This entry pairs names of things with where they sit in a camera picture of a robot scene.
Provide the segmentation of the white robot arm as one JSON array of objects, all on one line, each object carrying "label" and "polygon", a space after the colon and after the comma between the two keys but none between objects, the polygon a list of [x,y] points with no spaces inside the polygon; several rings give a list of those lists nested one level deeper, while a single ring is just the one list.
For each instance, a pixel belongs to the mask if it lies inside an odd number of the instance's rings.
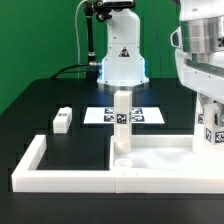
[{"label": "white robot arm", "polygon": [[[224,126],[224,0],[179,0],[179,27],[171,34],[182,85],[217,102],[212,120]],[[101,84],[132,87],[145,83],[140,54],[140,19],[135,0],[98,0],[97,17],[107,23],[107,54]]]}]

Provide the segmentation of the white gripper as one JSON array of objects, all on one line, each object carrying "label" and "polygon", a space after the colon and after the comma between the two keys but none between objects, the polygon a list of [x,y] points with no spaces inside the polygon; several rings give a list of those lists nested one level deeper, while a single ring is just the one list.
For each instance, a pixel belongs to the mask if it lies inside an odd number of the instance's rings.
[{"label": "white gripper", "polygon": [[[202,109],[213,100],[224,104],[224,51],[212,53],[207,63],[193,61],[193,55],[183,51],[181,29],[177,28],[170,36],[175,47],[175,62],[181,84],[199,95]],[[224,112],[216,114],[216,123],[224,127]]]}]

